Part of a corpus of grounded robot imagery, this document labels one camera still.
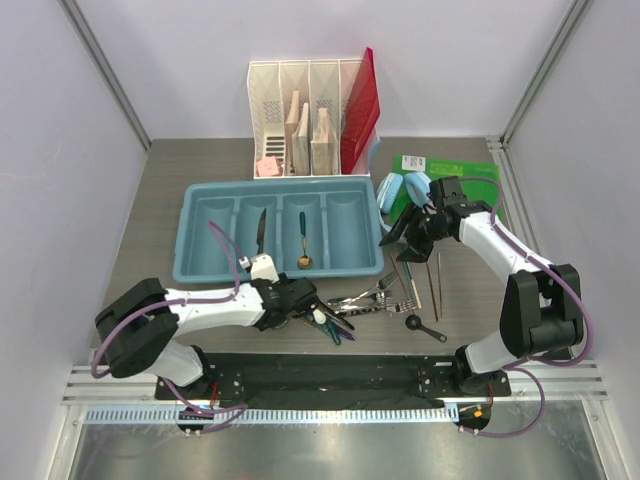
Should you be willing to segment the black knife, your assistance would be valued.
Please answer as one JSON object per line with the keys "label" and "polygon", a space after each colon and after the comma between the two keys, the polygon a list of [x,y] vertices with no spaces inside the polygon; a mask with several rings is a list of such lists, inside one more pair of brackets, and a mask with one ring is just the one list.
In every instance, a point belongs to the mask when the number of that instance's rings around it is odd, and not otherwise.
{"label": "black knife", "polygon": [[256,232],[257,255],[261,255],[264,252],[266,214],[267,214],[267,209],[264,208],[259,217],[259,222],[258,222],[258,227]]}

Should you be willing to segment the purple handled utensil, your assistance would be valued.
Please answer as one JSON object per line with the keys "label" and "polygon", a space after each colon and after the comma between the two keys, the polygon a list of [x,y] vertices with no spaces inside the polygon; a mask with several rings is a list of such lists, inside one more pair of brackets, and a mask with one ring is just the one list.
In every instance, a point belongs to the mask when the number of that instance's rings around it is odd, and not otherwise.
{"label": "purple handled utensil", "polygon": [[355,341],[356,337],[350,333],[349,331],[343,329],[342,327],[338,326],[338,325],[332,325],[331,326],[332,331],[340,338],[342,339],[346,339],[349,341]]}

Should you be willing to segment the blue plastic cutlery tray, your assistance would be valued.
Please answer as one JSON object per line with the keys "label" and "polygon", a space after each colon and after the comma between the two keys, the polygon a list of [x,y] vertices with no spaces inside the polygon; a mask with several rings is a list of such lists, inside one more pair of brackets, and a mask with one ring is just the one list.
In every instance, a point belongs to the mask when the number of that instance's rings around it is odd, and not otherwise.
{"label": "blue plastic cutlery tray", "polygon": [[[373,184],[366,176],[311,177],[203,183],[184,195],[174,249],[173,278],[181,284],[233,279],[210,230],[216,223],[247,256],[257,253],[259,217],[266,208],[264,251],[290,278],[347,278],[382,272],[381,227]],[[309,270],[302,255],[299,213],[306,214]]]}

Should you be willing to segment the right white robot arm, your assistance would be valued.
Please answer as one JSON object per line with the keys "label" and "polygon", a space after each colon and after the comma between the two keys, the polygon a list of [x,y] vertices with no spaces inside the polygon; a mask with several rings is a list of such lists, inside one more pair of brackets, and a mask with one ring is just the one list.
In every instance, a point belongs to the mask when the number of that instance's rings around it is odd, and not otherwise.
{"label": "right white robot arm", "polygon": [[474,395],[498,372],[529,359],[550,364],[547,353],[574,345],[582,345],[587,356],[592,325],[577,270],[535,253],[504,227],[497,205],[469,199],[462,183],[458,176],[430,180],[422,172],[391,173],[377,193],[383,214],[390,212],[399,189],[410,197],[380,241],[405,243],[398,261],[425,263],[436,242],[453,238],[476,252],[505,284],[498,330],[454,355],[455,389]]}

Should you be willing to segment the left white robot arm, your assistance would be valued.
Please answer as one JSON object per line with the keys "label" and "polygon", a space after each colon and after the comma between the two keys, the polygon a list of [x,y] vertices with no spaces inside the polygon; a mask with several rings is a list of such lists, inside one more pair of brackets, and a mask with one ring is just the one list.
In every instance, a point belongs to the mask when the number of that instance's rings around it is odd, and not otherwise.
{"label": "left white robot arm", "polygon": [[213,375],[201,349],[175,338],[207,329],[239,326],[273,329],[292,316],[311,315],[319,305],[307,279],[265,279],[229,289],[165,289],[157,278],[138,282],[95,318],[101,345],[91,374],[128,378],[151,373],[179,387],[190,398],[205,397]]}

